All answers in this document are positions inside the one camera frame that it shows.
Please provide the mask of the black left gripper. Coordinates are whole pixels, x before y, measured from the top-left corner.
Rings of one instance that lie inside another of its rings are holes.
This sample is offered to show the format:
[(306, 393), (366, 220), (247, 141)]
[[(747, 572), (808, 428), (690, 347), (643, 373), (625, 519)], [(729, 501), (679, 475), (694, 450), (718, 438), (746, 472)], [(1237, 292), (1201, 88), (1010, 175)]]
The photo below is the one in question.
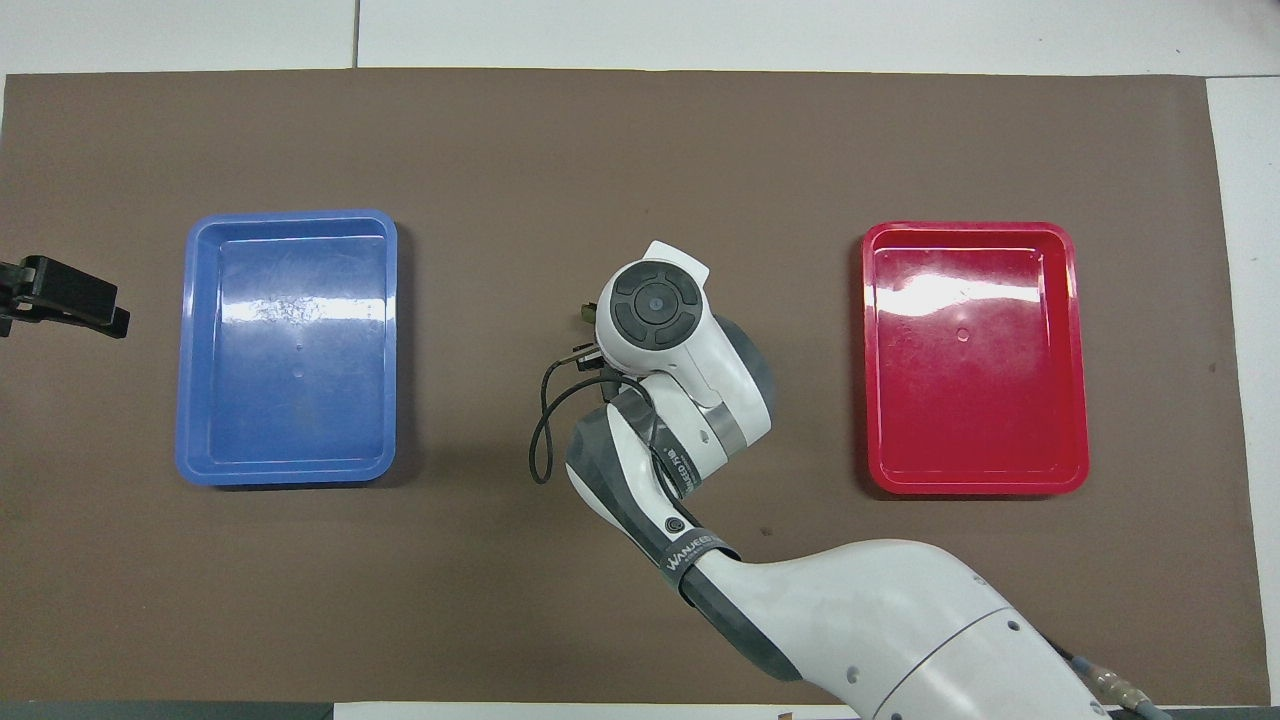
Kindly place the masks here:
[(131, 314), (115, 304), (116, 296), (115, 284), (47, 256), (3, 263), (1, 337), (18, 322), (55, 322), (123, 340)]

